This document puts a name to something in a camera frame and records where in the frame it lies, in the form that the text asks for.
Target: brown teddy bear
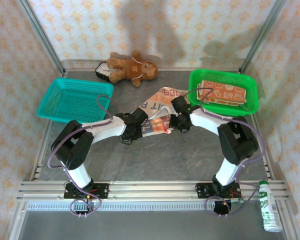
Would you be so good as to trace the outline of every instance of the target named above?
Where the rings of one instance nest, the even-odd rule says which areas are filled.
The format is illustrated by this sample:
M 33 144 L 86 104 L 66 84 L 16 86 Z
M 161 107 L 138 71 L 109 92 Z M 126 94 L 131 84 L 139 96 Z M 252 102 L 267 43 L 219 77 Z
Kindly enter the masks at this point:
M 119 69 L 111 72 L 109 80 L 116 83 L 122 79 L 132 80 L 135 87 L 139 87 L 141 80 L 152 80 L 158 74 L 158 68 L 152 61 L 142 61 L 141 54 L 134 51 L 130 59 L 109 58 L 106 61 L 109 69 Z

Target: teal basket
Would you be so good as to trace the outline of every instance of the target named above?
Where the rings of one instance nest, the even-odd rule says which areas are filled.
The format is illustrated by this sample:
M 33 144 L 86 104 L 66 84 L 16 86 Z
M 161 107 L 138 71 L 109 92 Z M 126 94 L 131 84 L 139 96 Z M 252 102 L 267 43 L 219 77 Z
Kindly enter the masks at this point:
M 242 106 L 229 106 L 217 103 L 204 103 L 203 107 L 208 111 L 226 116 L 245 116 L 254 114 L 259 108 L 258 86 L 256 81 L 247 75 L 237 74 L 225 71 L 215 71 L 208 69 L 196 69 L 191 72 L 189 77 L 188 90 L 191 91 L 197 88 L 197 85 L 202 80 L 229 84 L 245 89 L 246 103 Z M 197 99 L 197 92 L 191 92 L 188 95 L 191 105 L 200 105 Z
M 43 97 L 37 115 L 60 123 L 71 120 L 81 124 L 97 122 L 106 115 L 97 104 L 97 96 L 111 98 L 113 91 L 114 86 L 109 83 L 56 78 Z M 109 99 L 100 97 L 99 102 L 108 110 Z

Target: cable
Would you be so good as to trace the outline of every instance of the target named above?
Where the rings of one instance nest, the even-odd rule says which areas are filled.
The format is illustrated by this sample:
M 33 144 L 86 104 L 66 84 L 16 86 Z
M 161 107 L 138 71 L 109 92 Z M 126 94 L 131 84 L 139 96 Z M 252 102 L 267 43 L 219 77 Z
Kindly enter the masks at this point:
M 228 121 L 228 122 L 233 122 L 233 123 L 236 123 L 236 124 L 242 124 L 242 125 L 248 127 L 249 129 L 251 129 L 251 130 L 256 134 L 256 136 L 259 138 L 259 141 L 260 141 L 260 143 L 261 143 L 261 154 L 260 154 L 259 156 L 257 156 L 257 157 L 254 157 L 254 158 L 251 158 L 251 159 L 247 159 L 247 160 L 241 162 L 240 165 L 239 165 L 239 167 L 238 167 L 238 169 L 237 169 L 237 171 L 235 172 L 235 174 L 234 174 L 234 176 L 233 176 L 234 181 L 235 181 L 236 183 L 239 183 L 239 184 L 242 184 L 242 185 L 249 185 L 249 186 L 255 187 L 254 191 L 253 191 L 252 194 L 249 196 L 249 198 L 243 203 L 243 205 L 242 205 L 238 210 L 236 210 L 236 211 L 234 211 L 234 212 L 230 212 L 230 210 L 229 210 L 229 205 L 228 205 L 227 201 L 226 201 L 224 198 L 220 197 L 220 196 L 210 196 L 210 197 L 208 197 L 208 198 L 205 200 L 205 202 L 204 202 L 204 209 L 205 209 L 205 211 L 206 211 L 209 215 L 221 217 L 220 214 L 212 213 L 212 212 L 208 211 L 208 208 L 207 208 L 208 200 L 214 199 L 214 198 L 221 199 L 221 200 L 227 205 L 227 207 L 228 207 L 229 213 L 225 215 L 225 217 L 227 217 L 228 215 L 233 215 L 233 214 L 236 214 L 236 213 L 240 212 L 240 211 L 246 206 L 246 204 L 251 200 L 251 198 L 253 197 L 253 195 L 254 195 L 254 194 L 256 193 L 256 191 L 258 190 L 258 186 L 257 186 L 256 184 L 245 183 L 245 182 L 238 181 L 238 180 L 237 180 L 237 176 L 238 176 L 239 172 L 242 170 L 242 168 L 245 167 L 245 164 L 255 162 L 255 161 L 260 160 L 260 159 L 262 159 L 262 158 L 264 157 L 264 155 L 266 154 L 266 144 L 265 144 L 263 138 L 261 137 L 260 133 L 259 133 L 253 126 L 251 126 L 250 124 L 248 124 L 248 123 L 246 123 L 246 122 L 244 122 L 244 121 L 240 121 L 240 120 L 232 119 L 232 118 L 227 118 L 227 117 L 222 117 L 222 116 L 220 116 L 220 115 L 213 114 L 213 113 L 210 113 L 210 112 L 205 111 L 205 109 L 204 109 L 204 107 L 203 107 L 204 99 L 205 99 L 209 94 L 211 94 L 211 93 L 214 91 L 213 88 L 211 88 L 211 87 L 199 87 L 199 88 L 195 88 L 195 89 L 193 89 L 193 90 L 187 92 L 187 93 L 184 95 L 184 97 L 185 97 L 186 95 L 192 93 L 192 92 L 195 92 L 195 91 L 198 91 L 198 90 L 201 90 L 201 89 L 202 89 L 202 90 L 210 90 L 207 94 L 205 94 L 205 95 L 200 99 L 200 109 L 202 110 L 202 112 L 203 112 L 204 114 L 206 114 L 206 115 L 208 115 L 208 116 L 210 116 L 210 117 L 219 119 L 219 120 Z
M 72 183 L 81 193 L 83 193 L 83 194 L 86 194 L 86 195 L 89 195 L 89 196 L 91 196 L 91 197 L 93 197 L 93 198 L 95 198 L 95 199 L 97 199 L 98 201 L 99 201 L 99 204 L 98 204 L 98 206 L 95 208 L 95 209 L 93 209 L 93 207 L 91 206 L 91 205 L 89 205 L 89 203 L 88 203 L 88 201 L 86 201 L 86 200 L 84 200 L 84 199 L 75 199 L 71 204 L 70 204 L 70 212 L 73 214 L 73 215 L 75 215 L 75 216 L 78 216 L 78 217 L 80 217 L 81 216 L 81 213 L 79 213 L 79 214 L 77 214 L 75 211 L 73 211 L 73 205 L 74 205 L 74 203 L 76 203 L 76 202 L 83 202 L 87 207 L 88 207 L 88 209 L 89 209 L 89 211 L 88 211 L 88 213 L 85 213 L 84 215 L 85 215 L 85 217 L 87 217 L 87 216 L 89 216 L 89 215 L 91 215 L 91 214 L 93 214 L 94 212 L 96 212 L 100 207 L 101 207 L 101 204 L 102 204 L 102 201 L 101 201 L 101 199 L 97 196 L 97 195 L 95 195 L 95 194 L 92 194 L 92 193 L 90 193 L 90 192 L 87 192 L 87 191 L 85 191 L 85 190 L 83 190 L 82 188 L 80 188 L 77 184 L 76 184 L 76 182 L 72 179 L 72 177 L 70 176 L 70 174 L 69 174 L 69 172 L 68 172 L 68 170 L 67 170 L 67 168 L 65 167 L 65 166 L 63 166 L 63 165 L 57 165 L 57 166 L 51 166 L 51 161 L 52 161 L 52 158 L 53 158 L 53 156 L 56 154 L 56 152 L 59 150 L 59 148 L 68 140 L 68 139 L 70 139 L 73 135 L 75 135 L 75 134 L 77 134 L 77 133 L 79 133 L 79 132 L 81 132 L 81 131 L 83 131 L 83 130 L 85 130 L 85 129 L 90 129 L 90 128 L 95 128 L 95 127 L 101 127 L 101 126 L 105 126 L 105 125 L 108 125 L 108 124 L 110 124 L 110 123 L 112 123 L 112 121 L 113 121 L 113 115 L 110 113 L 110 112 L 108 112 L 101 104 L 100 104 L 100 102 L 99 102 L 99 98 L 106 98 L 106 99 L 109 99 L 112 103 L 114 103 L 116 106 L 117 106 L 117 108 L 121 111 L 121 109 L 120 109 L 120 107 L 118 106 L 118 104 L 114 101 L 114 100 L 112 100 L 110 97 L 108 97 L 108 96 L 106 96 L 106 95 L 99 95 L 97 98 L 96 98 L 96 103 L 97 103 L 97 105 L 110 117 L 109 118 L 109 121 L 107 121 L 107 122 L 104 122 L 104 123 L 99 123 L 99 124 L 93 124 L 93 125 L 90 125 L 90 126 L 85 126 L 85 127 L 81 127 L 81 128 L 79 128 L 79 129 L 77 129 L 77 130 L 75 130 L 75 131 L 73 131 L 73 132 L 71 132 L 69 135 L 67 135 L 54 149 L 53 149 L 53 151 L 52 151 L 52 154 L 51 154 L 51 156 L 49 157 L 49 159 L 48 159 L 48 162 L 47 162 L 47 166 L 48 166 L 48 168 L 50 168 L 50 169 L 63 169 L 63 171 L 65 172 L 65 174 L 68 176 L 68 178 L 70 179 L 70 183 Z

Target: white bottle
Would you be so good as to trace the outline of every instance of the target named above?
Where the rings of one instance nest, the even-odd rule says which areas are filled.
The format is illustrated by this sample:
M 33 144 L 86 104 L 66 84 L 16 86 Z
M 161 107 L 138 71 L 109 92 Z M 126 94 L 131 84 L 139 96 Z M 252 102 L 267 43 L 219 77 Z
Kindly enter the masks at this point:
M 275 198 L 267 181 L 259 182 L 259 199 L 264 230 L 267 232 L 282 232 L 283 228 Z

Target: snack package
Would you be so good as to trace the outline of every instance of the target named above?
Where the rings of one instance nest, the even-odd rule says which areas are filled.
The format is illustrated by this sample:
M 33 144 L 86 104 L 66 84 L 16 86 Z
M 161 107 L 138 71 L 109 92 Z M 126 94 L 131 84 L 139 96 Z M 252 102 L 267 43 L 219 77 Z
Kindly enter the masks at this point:
M 246 102 L 246 90 L 242 87 L 207 80 L 203 80 L 197 87 L 214 89 L 214 91 L 204 99 L 205 103 L 239 106 Z M 209 89 L 198 90 L 196 92 L 197 99 L 201 100 L 209 91 Z

